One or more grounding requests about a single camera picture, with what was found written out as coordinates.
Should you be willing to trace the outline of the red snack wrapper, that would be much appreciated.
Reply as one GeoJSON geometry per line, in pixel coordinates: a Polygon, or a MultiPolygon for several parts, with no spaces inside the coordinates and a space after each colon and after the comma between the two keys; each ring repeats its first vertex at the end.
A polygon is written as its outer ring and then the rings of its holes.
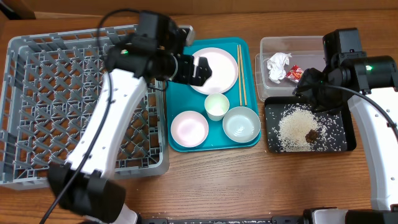
{"type": "Polygon", "coordinates": [[[298,66],[294,65],[286,74],[286,77],[294,82],[298,83],[303,75],[304,71],[298,66]]]}

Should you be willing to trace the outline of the white paper cup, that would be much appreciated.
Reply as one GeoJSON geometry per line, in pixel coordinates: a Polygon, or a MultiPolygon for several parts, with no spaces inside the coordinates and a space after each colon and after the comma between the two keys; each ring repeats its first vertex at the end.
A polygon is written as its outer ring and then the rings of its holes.
{"type": "Polygon", "coordinates": [[[221,93],[208,95],[204,102],[205,111],[212,121],[220,121],[229,111],[229,99],[221,93]]]}

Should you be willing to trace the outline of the white napkin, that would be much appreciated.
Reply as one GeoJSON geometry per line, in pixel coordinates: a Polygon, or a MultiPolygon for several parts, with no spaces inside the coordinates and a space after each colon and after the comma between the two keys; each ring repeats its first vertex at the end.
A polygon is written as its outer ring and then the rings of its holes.
{"type": "Polygon", "coordinates": [[[286,77],[287,72],[285,71],[284,67],[289,65],[291,57],[291,53],[285,54],[282,52],[277,52],[267,60],[269,79],[272,82],[279,84],[280,81],[286,77]]]}

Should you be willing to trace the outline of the grey bowl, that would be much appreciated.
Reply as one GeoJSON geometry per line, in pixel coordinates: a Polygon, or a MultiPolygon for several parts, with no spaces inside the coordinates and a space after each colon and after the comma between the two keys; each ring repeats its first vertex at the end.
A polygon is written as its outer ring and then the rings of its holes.
{"type": "Polygon", "coordinates": [[[255,111],[244,106],[230,109],[223,118],[223,131],[230,140],[246,143],[261,131],[261,121],[255,111]]]}

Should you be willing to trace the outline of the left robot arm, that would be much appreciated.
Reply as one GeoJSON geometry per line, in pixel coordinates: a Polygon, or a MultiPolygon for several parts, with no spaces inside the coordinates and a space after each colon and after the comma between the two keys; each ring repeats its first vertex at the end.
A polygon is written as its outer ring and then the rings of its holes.
{"type": "Polygon", "coordinates": [[[119,148],[137,106],[152,80],[202,86],[212,71],[206,58],[184,54],[193,44],[192,26],[169,16],[139,11],[139,23],[108,49],[99,99],[86,130],[62,165],[49,167],[54,204],[94,223],[137,223],[115,183],[119,148]]]}

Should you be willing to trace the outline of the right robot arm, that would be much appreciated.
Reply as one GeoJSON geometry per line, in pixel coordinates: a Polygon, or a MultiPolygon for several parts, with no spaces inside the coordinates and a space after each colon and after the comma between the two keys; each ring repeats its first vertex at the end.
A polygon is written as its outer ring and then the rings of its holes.
{"type": "Polygon", "coordinates": [[[356,28],[323,37],[323,71],[304,71],[293,94],[314,112],[348,108],[358,125],[371,179],[371,209],[310,208],[299,223],[397,223],[397,64],[369,57],[356,28]]]}

